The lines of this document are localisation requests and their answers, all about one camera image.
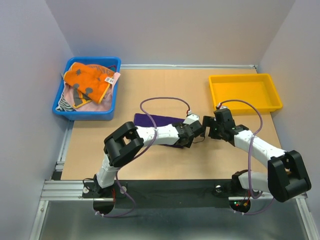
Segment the purple towel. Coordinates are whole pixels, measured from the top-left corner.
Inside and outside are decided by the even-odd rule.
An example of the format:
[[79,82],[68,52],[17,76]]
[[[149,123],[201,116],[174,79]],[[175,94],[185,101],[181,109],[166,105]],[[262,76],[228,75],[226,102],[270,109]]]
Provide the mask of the purple towel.
[[[170,124],[182,123],[184,119],[170,117],[170,116],[162,116],[162,115],[151,115],[157,127],[164,127]],[[150,118],[146,114],[136,113],[134,115],[133,123],[135,126],[139,127],[153,127],[153,123]]]

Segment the orange towel with grey spots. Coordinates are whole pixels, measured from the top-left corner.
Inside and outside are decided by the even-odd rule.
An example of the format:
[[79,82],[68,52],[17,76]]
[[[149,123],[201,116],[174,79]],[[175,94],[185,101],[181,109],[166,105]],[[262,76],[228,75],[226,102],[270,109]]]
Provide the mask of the orange towel with grey spots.
[[114,67],[74,62],[64,73],[63,80],[76,89],[80,97],[88,97],[100,104],[110,87],[107,79],[112,78],[115,73]]

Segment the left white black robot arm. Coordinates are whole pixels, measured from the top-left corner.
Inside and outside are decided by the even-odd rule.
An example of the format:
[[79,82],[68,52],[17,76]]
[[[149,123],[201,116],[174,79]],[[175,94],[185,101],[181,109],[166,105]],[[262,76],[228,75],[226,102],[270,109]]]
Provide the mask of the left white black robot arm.
[[116,173],[137,158],[142,148],[153,145],[190,148],[194,138],[204,131],[199,120],[190,124],[178,122],[160,127],[135,126],[132,121],[124,123],[104,140],[104,159],[94,175],[93,191],[100,197],[108,196]]

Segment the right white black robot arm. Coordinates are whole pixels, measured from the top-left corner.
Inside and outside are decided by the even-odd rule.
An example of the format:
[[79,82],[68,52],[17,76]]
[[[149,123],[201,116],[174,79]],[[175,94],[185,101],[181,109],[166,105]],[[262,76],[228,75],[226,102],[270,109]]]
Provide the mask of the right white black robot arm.
[[285,202],[312,188],[301,154],[295,150],[285,151],[254,136],[248,127],[236,125],[229,109],[218,109],[214,116],[204,116],[204,128],[208,137],[224,140],[263,164],[267,172],[248,169],[232,175],[231,192],[242,195],[247,190],[270,193],[278,202]]

